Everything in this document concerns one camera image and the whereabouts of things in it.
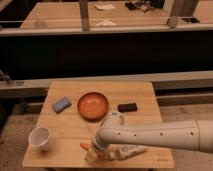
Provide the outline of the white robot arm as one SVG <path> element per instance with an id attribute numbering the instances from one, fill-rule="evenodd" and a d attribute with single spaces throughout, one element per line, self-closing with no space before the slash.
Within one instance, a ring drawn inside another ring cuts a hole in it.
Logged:
<path id="1" fill-rule="evenodd" d="M 213 153 L 212 120 L 164 122 L 142 126 L 127 126 L 124 116 L 111 112 L 102 121 L 85 160 L 94 163 L 111 144 L 131 144 L 162 148 L 184 149 Z"/>

